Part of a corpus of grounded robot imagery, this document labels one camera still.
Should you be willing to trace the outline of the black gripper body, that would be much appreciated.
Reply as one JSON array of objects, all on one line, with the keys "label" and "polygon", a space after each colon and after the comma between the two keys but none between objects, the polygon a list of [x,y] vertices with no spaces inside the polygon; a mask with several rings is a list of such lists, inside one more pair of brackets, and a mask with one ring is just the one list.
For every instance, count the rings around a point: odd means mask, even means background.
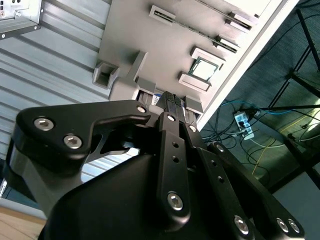
[{"label": "black gripper body", "polygon": [[185,160],[165,165],[138,155],[81,184],[53,207],[41,240],[176,240],[192,216],[192,174]]}]

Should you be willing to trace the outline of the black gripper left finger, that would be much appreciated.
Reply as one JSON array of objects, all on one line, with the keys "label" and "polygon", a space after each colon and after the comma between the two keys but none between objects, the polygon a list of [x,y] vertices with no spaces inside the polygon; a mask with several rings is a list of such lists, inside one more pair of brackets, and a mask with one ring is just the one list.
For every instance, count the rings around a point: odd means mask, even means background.
[{"label": "black gripper left finger", "polygon": [[13,170],[52,224],[183,226],[190,218],[181,100],[33,107],[16,117]]}]

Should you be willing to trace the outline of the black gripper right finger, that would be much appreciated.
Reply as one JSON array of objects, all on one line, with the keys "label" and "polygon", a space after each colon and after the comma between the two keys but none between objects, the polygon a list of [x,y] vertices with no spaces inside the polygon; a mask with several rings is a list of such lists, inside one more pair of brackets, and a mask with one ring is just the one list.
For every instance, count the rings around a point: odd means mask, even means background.
[{"label": "black gripper right finger", "polygon": [[220,143],[205,144],[185,117],[175,111],[186,141],[191,175],[191,218],[177,240],[303,240],[301,224]]}]

